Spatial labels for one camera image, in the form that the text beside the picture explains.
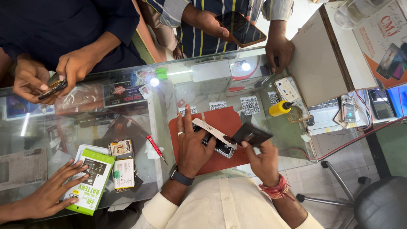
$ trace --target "red mat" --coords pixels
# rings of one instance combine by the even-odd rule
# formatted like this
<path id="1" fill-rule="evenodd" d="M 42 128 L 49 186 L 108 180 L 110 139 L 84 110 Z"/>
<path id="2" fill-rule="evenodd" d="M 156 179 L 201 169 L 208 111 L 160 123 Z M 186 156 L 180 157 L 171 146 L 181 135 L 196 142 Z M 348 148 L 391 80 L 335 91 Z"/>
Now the red mat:
<path id="1" fill-rule="evenodd" d="M 232 137 L 242 126 L 242 124 L 240 123 L 239 114 L 233 110 L 233 107 L 211 110 L 204 112 L 203 114 L 205 116 L 206 123 L 218 129 L 229 137 Z M 202 119 L 202 114 L 193 114 L 192 120 L 194 120 L 195 118 Z M 168 126 L 170 128 L 175 161 L 178 162 L 177 119 L 171 120 Z M 237 150 L 234 151 L 233 156 L 230 159 L 214 151 L 211 158 L 199 170 L 197 175 L 223 170 L 239 165 L 245 165 L 248 163 L 249 159 L 246 157 L 243 147 L 238 145 Z"/>

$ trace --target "chair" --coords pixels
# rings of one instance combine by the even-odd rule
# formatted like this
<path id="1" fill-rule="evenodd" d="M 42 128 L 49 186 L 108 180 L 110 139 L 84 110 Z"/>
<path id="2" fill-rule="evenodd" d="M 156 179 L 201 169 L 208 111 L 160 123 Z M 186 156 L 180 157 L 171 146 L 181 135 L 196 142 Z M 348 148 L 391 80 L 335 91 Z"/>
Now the chair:
<path id="1" fill-rule="evenodd" d="M 322 161 L 323 168 L 329 168 L 349 198 L 347 202 L 322 200 L 298 194 L 301 203 L 305 200 L 353 208 L 353 216 L 345 219 L 339 229 L 346 229 L 355 218 L 354 229 L 406 229 L 407 228 L 407 178 L 393 176 L 373 184 L 368 177 L 359 177 L 362 192 L 355 198 L 331 163 Z"/>

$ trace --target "hand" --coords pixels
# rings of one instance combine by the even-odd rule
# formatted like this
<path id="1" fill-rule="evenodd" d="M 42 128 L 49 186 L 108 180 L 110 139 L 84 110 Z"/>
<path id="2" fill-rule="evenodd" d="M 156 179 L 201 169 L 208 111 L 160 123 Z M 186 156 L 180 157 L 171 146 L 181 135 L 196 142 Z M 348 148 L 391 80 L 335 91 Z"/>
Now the hand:
<path id="1" fill-rule="evenodd" d="M 250 161 L 254 174 L 260 178 L 266 187 L 274 187 L 280 182 L 278 173 L 278 149 L 269 140 L 260 144 L 261 154 L 256 155 L 253 147 L 242 141 L 242 146 Z"/>
<path id="2" fill-rule="evenodd" d="M 182 14 L 182 20 L 210 36 L 221 38 L 227 42 L 234 42 L 229 37 L 229 31 L 219 24 L 216 14 L 210 11 L 198 10 L 192 4 L 188 4 Z"/>
<path id="3" fill-rule="evenodd" d="M 75 87 L 76 82 L 85 79 L 85 76 L 101 60 L 90 46 L 85 46 L 61 56 L 56 72 L 59 74 L 60 80 L 67 78 L 68 85 L 61 91 L 58 98 L 67 95 Z"/>
<path id="4" fill-rule="evenodd" d="M 18 55 L 13 87 L 15 94 L 31 103 L 52 105 L 55 103 L 56 95 L 42 101 L 38 100 L 38 96 L 48 90 L 46 82 L 49 78 L 50 74 L 43 64 L 32 60 L 26 53 Z"/>
<path id="5" fill-rule="evenodd" d="M 186 177 L 194 178 L 212 156 L 216 138 L 212 136 L 207 146 L 202 144 L 202 139 L 207 131 L 200 130 L 198 133 L 194 133 L 189 105 L 185 106 L 184 121 L 185 123 L 182 122 L 181 114 L 177 113 L 177 132 L 183 132 L 178 136 L 178 172 Z"/>
<path id="6" fill-rule="evenodd" d="M 78 202 L 77 198 L 70 198 L 59 203 L 59 199 L 73 186 L 85 181 L 89 175 L 69 181 L 62 185 L 68 178 L 83 172 L 88 165 L 82 165 L 82 161 L 73 164 L 74 159 L 62 166 L 51 178 L 49 178 L 33 194 L 20 200 L 21 209 L 19 214 L 24 218 L 39 219 L 55 215 L 64 208 Z"/>
<path id="7" fill-rule="evenodd" d="M 266 43 L 266 56 L 271 64 L 271 70 L 276 75 L 283 72 L 293 59 L 295 45 L 285 37 L 285 27 L 287 22 L 273 20 L 270 22 L 269 37 Z M 274 57 L 278 57 L 279 67 L 274 62 Z"/>

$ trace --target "blue striped shirt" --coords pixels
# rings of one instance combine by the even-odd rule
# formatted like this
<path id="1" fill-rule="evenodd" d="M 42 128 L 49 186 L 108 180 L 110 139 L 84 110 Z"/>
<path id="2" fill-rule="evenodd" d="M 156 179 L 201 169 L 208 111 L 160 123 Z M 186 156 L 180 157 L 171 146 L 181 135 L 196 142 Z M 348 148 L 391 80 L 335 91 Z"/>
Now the blue striped shirt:
<path id="1" fill-rule="evenodd" d="M 160 22 L 170 28 L 177 28 L 178 44 L 187 57 L 236 50 L 235 43 L 209 36 L 202 30 L 181 22 L 182 13 L 187 4 L 193 4 L 198 10 L 211 11 L 217 15 L 238 11 L 256 21 L 262 12 L 270 20 L 287 21 L 292 14 L 293 0 L 146 0 L 161 14 Z"/>

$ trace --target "yellow bottle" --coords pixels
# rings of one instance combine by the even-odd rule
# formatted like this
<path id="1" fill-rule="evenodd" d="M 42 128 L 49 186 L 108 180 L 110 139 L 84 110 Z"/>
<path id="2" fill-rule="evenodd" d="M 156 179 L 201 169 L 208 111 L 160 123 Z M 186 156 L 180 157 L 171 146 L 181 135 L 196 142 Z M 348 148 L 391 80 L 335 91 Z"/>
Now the yellow bottle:
<path id="1" fill-rule="evenodd" d="M 274 104 L 269 108 L 269 113 L 271 116 L 274 117 L 283 115 L 291 111 L 291 105 L 293 105 L 293 103 L 290 103 L 286 100 L 280 101 L 279 103 Z"/>

